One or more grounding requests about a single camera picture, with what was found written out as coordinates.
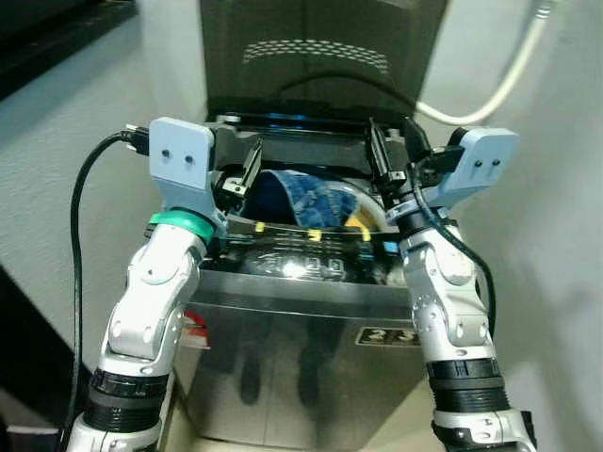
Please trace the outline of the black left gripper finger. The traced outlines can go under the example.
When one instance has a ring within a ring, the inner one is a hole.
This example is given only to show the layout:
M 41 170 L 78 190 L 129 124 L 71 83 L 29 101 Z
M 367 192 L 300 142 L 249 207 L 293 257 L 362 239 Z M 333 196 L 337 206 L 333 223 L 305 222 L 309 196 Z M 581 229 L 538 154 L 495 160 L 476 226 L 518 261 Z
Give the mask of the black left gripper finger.
M 233 147 L 233 165 L 225 177 L 225 189 L 233 194 L 244 194 L 244 160 L 247 155 L 246 139 L 237 139 Z
M 256 139 L 244 160 L 244 199 L 253 189 L 255 178 L 257 178 L 260 168 L 262 168 L 263 146 L 263 139 Z

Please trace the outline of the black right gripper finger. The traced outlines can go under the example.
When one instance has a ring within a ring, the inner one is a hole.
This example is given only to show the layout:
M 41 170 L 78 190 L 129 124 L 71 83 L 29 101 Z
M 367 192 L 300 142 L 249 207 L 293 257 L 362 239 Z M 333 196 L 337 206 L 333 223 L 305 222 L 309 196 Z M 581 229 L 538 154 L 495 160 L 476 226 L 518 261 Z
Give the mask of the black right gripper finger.
M 381 130 L 375 118 L 367 120 L 369 132 L 369 154 L 374 172 L 374 184 L 383 197 L 395 197 L 395 178 L 391 173 L 386 134 Z
M 425 129 L 413 117 L 403 117 L 400 131 L 409 162 L 415 167 L 426 167 L 433 154 L 433 147 Z

